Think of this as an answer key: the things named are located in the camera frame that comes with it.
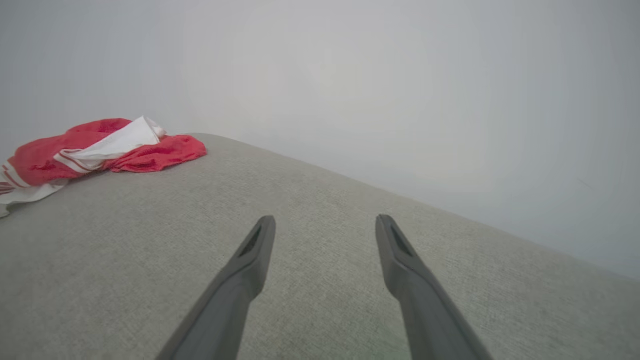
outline white stripe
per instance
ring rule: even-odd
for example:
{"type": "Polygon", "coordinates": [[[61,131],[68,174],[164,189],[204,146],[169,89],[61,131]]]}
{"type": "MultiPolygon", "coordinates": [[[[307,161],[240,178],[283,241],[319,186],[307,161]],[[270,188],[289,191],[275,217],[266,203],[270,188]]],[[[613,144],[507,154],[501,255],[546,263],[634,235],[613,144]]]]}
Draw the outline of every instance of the white stripe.
{"type": "Polygon", "coordinates": [[[69,159],[65,159],[63,158],[60,153],[57,153],[53,156],[54,160],[58,160],[61,163],[65,164],[66,166],[70,167],[71,170],[75,171],[75,172],[79,172],[80,174],[86,174],[88,172],[91,172],[90,170],[85,170],[79,166],[76,165],[76,163],[74,163],[73,161],[69,160],[69,159]]]}
{"type": "Polygon", "coordinates": [[[14,186],[13,186],[13,181],[11,181],[11,180],[7,179],[7,178],[4,176],[4,168],[3,168],[3,167],[0,167],[0,179],[4,179],[4,180],[5,180],[5,181],[3,181],[4,183],[8,183],[8,184],[9,184],[9,186],[11,186],[11,188],[14,188],[14,186]]]}
{"type": "Polygon", "coordinates": [[[15,181],[9,179],[8,174],[7,174],[8,170],[5,170],[4,167],[0,168],[0,174],[2,175],[3,179],[6,179],[12,186],[13,188],[20,188],[15,181]]]}
{"type": "Polygon", "coordinates": [[[6,166],[6,172],[7,174],[9,174],[9,176],[12,177],[13,180],[15,180],[15,182],[20,185],[20,186],[24,186],[25,188],[29,188],[31,187],[31,185],[27,184],[27,182],[25,182],[24,180],[22,180],[22,178],[20,177],[20,175],[18,175],[18,172],[15,171],[15,169],[13,168],[13,166],[11,166],[11,164],[9,163],[9,161],[5,162],[4,165],[6,166]]]}
{"type": "Polygon", "coordinates": [[[76,165],[82,165],[82,167],[87,168],[91,171],[94,170],[98,170],[100,169],[100,167],[102,167],[102,164],[104,163],[104,160],[81,160],[78,159],[76,153],[82,151],[82,149],[75,149],[75,150],[68,150],[68,149],[62,149],[61,151],[58,152],[58,154],[60,155],[64,155],[69,159],[73,159],[75,160],[74,163],[76,163],[76,165]]]}

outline textured upholstery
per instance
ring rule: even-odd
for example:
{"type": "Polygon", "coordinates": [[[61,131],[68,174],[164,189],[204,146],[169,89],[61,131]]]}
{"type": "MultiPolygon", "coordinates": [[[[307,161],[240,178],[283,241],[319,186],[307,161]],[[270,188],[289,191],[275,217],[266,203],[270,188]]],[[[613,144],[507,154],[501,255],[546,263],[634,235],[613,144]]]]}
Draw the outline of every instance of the textured upholstery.
{"type": "Polygon", "coordinates": [[[150,358],[261,216],[241,359],[409,358],[374,238],[392,215],[496,359],[640,358],[640,284],[214,135],[162,172],[101,173],[0,219],[0,357],[150,358]]]}

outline white fabric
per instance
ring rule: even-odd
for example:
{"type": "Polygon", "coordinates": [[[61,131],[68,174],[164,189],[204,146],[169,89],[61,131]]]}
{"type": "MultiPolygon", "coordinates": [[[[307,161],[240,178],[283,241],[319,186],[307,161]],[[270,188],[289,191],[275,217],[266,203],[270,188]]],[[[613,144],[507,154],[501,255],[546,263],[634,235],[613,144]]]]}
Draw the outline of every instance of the white fabric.
{"type": "MultiPolygon", "coordinates": [[[[53,158],[70,167],[73,171],[85,174],[100,169],[105,160],[117,159],[142,145],[157,144],[164,135],[166,135],[166,131],[163,128],[153,120],[141,116],[86,149],[62,149],[53,158]]],[[[12,178],[20,179],[8,162],[5,163],[5,166],[12,178]]],[[[10,193],[0,195],[0,218],[9,215],[6,209],[7,205],[40,200],[62,189],[67,183],[67,179],[58,179],[40,186],[15,188],[10,193]]]]}

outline red fabric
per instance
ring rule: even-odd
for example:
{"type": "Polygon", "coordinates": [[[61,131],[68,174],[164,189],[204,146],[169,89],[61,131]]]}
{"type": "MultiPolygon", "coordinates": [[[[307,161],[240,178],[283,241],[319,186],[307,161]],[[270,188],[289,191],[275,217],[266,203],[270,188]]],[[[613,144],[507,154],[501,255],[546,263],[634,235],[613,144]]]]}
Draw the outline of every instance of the red fabric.
{"type": "Polygon", "coordinates": [[[109,134],[128,125],[127,119],[104,119],[78,125],[66,133],[43,138],[20,146],[8,162],[18,175],[31,186],[46,184],[55,179],[73,179],[82,176],[54,160],[62,149],[85,149],[109,134]]]}
{"type": "MultiPolygon", "coordinates": [[[[39,186],[55,179],[72,179],[84,174],[74,171],[53,157],[62,149],[85,149],[119,130],[131,121],[127,119],[104,119],[72,127],[66,133],[35,140],[20,146],[8,163],[19,177],[31,186],[39,186]]],[[[102,169],[114,172],[151,172],[193,160],[207,154],[202,142],[189,135],[166,136],[160,143],[144,145],[115,160],[107,160],[102,169]]],[[[0,168],[9,183],[0,183],[0,195],[15,187],[24,187],[10,179],[10,169],[0,168]]]]}
{"type": "Polygon", "coordinates": [[[193,136],[165,136],[160,143],[143,145],[118,159],[105,161],[102,169],[110,169],[113,172],[160,171],[206,154],[204,144],[193,136]]]}

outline towel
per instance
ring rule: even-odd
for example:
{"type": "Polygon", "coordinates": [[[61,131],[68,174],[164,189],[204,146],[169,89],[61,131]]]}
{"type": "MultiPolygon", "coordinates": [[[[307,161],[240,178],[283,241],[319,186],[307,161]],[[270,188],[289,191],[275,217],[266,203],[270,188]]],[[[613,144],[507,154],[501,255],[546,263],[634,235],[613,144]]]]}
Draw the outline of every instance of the towel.
{"type": "Polygon", "coordinates": [[[19,147],[0,169],[0,217],[7,205],[40,200],[69,179],[100,170],[160,171],[207,154],[189,135],[168,136],[147,117],[104,119],[19,147]]]}

